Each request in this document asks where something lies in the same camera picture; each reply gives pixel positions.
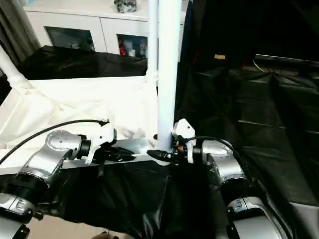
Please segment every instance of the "curtain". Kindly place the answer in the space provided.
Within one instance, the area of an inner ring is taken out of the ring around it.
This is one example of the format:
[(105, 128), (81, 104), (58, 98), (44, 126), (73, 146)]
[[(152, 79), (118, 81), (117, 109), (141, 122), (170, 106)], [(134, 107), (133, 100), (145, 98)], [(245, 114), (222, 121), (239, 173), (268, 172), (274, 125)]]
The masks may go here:
[(0, 44), (15, 65), (39, 48), (31, 24), (18, 0), (0, 0)]

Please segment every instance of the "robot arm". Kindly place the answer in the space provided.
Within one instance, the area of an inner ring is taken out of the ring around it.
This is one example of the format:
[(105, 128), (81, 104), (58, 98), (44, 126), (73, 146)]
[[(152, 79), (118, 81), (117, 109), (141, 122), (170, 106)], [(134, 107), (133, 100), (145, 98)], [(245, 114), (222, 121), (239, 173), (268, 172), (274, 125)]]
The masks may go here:
[(111, 143), (116, 132), (108, 124), (101, 127), (101, 133), (90, 140), (82, 135), (71, 134), (64, 130), (51, 132), (44, 146), (22, 167), (5, 190), (0, 193), (0, 239), (24, 239), (29, 229), (25, 224), (32, 217), (38, 217), (36, 207), (45, 191), (58, 177), (65, 160), (94, 155), (100, 144)]
[(177, 163), (187, 160), (210, 168), (228, 208), (227, 234), (230, 239), (291, 238), (286, 225), (258, 197), (258, 191), (245, 176), (230, 143), (212, 139), (203, 141), (201, 147), (195, 146), (196, 138), (205, 137), (194, 137), (194, 130), (186, 120), (176, 123), (172, 134), (176, 140), (172, 153), (151, 150), (148, 154), (158, 160)]

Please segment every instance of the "cabinet door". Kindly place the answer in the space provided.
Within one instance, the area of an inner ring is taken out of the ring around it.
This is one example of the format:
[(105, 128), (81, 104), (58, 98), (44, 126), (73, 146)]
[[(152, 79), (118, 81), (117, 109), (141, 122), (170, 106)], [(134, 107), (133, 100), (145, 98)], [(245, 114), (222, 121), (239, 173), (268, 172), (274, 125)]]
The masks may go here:
[(107, 52), (98, 17), (30, 11), (26, 14), (42, 46)]
[[(101, 24), (109, 53), (123, 55), (125, 48), (127, 55), (130, 55), (132, 49), (135, 56), (147, 57), (148, 22), (102, 18)], [(182, 25), (180, 29), (179, 52), (183, 35)]]

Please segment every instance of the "white pipe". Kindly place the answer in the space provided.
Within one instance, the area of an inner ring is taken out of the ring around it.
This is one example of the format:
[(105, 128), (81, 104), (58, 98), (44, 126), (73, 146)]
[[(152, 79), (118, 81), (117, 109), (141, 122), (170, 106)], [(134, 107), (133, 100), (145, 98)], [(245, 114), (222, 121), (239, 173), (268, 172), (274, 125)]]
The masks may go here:
[(158, 73), (159, 0), (149, 0), (148, 74)]
[(181, 0), (159, 2), (159, 131), (158, 149), (171, 151), (174, 123)]
[(12, 63), (10, 57), (0, 46), (0, 69), (6, 74), (7, 80), (9, 81), (12, 88), (25, 88), (30, 89), (32, 85), (29, 81), (21, 74), (15, 65)]

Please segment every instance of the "black fabric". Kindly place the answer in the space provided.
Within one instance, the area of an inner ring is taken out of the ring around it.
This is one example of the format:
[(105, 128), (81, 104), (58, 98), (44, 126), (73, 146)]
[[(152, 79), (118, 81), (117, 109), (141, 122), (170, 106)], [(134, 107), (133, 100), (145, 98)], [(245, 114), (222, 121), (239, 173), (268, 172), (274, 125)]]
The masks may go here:
[[(43, 46), (18, 70), (29, 80), (142, 76), (147, 70), (147, 59)], [(10, 90), (4, 75), (0, 78), (0, 104)]]
[(136, 239), (214, 238), (215, 186), (203, 166), (155, 162), (63, 170), (39, 208), (48, 215)]
[(195, 0), (182, 59), (202, 69), (240, 67), (255, 54), (319, 61), (318, 14), (312, 0)]
[(191, 73), (176, 119), (242, 149), (291, 202), (318, 206), (317, 82), (219, 68)]

